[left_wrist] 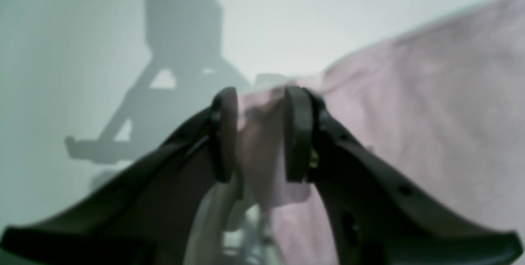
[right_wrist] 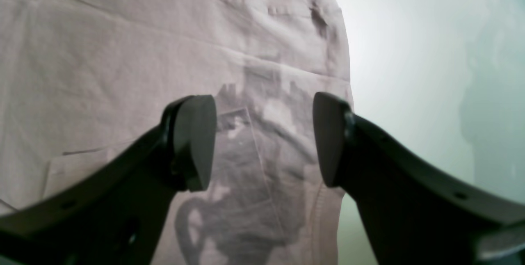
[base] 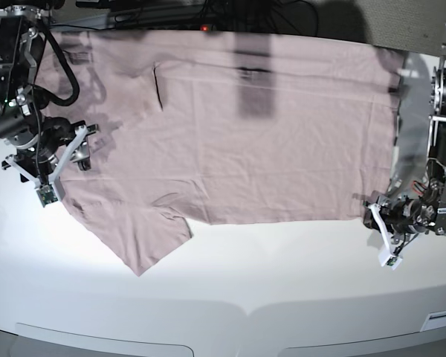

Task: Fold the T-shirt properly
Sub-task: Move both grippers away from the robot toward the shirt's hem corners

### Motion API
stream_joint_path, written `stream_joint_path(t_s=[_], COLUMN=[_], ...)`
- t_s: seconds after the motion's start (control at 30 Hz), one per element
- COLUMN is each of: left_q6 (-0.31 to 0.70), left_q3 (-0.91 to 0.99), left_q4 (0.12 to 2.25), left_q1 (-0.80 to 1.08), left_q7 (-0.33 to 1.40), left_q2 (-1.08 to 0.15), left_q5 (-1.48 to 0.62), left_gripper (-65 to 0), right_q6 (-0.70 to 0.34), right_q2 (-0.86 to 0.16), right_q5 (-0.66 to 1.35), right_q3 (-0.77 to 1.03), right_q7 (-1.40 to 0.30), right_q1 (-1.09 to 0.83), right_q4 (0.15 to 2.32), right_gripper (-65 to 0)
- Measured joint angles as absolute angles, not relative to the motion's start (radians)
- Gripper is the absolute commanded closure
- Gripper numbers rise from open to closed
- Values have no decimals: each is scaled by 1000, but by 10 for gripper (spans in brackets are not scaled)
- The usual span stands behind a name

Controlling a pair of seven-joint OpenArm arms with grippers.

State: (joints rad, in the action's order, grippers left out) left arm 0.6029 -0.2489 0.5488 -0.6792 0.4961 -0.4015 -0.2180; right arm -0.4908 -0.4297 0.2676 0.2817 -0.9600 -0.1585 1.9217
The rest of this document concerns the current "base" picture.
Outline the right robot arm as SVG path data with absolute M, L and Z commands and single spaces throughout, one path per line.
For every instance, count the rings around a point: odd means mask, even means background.
M 22 181 L 34 181 L 37 187 L 57 181 L 69 161 L 89 170 L 85 143 L 98 130 L 85 121 L 71 123 L 42 114 L 48 104 L 68 107 L 80 94 L 77 78 L 49 28 L 52 11 L 63 5 L 63 1 L 0 1 L 0 141 L 16 148 L 2 167 L 15 167 Z M 36 84 L 46 45 L 71 84 L 67 98 Z

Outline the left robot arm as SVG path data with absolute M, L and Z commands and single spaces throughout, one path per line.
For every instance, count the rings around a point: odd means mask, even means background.
M 364 225 L 383 239 L 382 266 L 396 268 L 403 250 L 419 235 L 446 237 L 446 25 L 439 64 L 433 70 L 427 134 L 425 181 L 415 181 L 416 195 L 380 195 L 365 201 Z

